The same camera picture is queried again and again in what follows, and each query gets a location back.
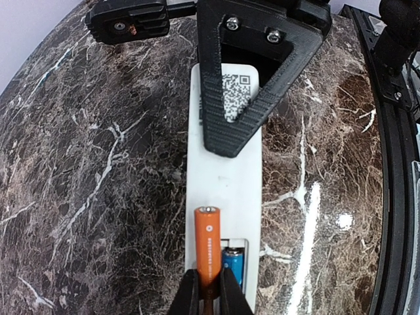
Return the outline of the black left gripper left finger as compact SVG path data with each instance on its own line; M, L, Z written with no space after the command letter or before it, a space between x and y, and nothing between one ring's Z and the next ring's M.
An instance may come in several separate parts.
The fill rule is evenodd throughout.
M184 273L167 315L197 315L199 313L199 275L196 269Z

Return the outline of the orange AA battery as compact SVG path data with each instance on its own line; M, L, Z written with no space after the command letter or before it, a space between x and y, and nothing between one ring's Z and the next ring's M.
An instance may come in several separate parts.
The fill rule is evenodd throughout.
M221 210L213 206L194 211L196 270L203 313L214 314L214 300L219 296L221 273Z

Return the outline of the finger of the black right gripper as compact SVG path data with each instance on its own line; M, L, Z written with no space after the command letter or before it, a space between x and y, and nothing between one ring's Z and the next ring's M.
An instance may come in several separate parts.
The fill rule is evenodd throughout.
M324 41L321 31L287 16L294 1L198 1L198 61L205 148L236 157L263 125ZM272 60L256 96L250 80L222 74L222 47Z

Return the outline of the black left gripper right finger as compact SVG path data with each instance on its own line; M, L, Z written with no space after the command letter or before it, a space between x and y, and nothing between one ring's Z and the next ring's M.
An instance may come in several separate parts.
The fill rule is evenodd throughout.
M220 273L220 313L222 315L253 315L245 295L229 268Z

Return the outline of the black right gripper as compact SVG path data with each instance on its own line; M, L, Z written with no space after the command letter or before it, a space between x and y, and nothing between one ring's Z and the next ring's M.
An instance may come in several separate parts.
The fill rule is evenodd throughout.
M328 1L294 1L287 9L287 16L320 30L323 36L327 36L331 30L331 7Z

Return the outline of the white remote control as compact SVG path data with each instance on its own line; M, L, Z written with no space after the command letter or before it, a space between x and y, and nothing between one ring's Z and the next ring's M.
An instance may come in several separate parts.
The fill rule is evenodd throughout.
M199 65L192 68L190 79L184 268L196 267L195 209L219 208L220 246L245 250L241 291L254 313L261 240L262 132L257 131L234 158L206 150Z

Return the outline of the blue AA battery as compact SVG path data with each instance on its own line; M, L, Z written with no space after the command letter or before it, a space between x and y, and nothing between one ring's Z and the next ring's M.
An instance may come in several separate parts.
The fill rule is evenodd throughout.
M222 250L222 266L231 269L240 288L243 287L244 251L242 247L225 247Z

